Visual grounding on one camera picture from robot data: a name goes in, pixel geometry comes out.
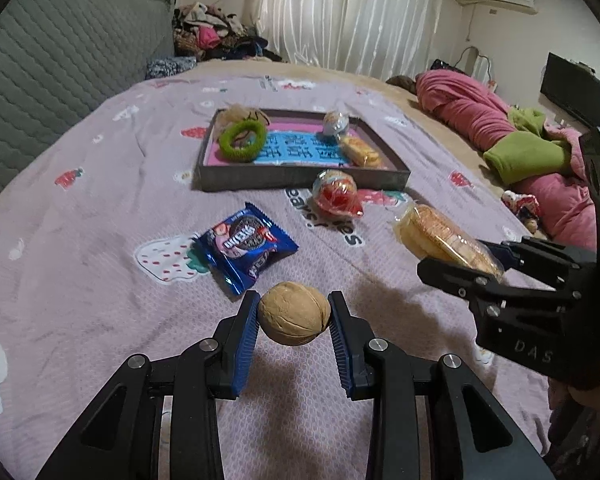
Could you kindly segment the operator hand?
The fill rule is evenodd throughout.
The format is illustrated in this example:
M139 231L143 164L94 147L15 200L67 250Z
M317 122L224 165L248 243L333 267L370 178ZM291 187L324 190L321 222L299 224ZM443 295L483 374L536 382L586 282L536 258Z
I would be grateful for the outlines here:
M591 390L578 390L577 388L568 387L570 396L573 397L577 403L592 408L593 410L600 411L600 385Z

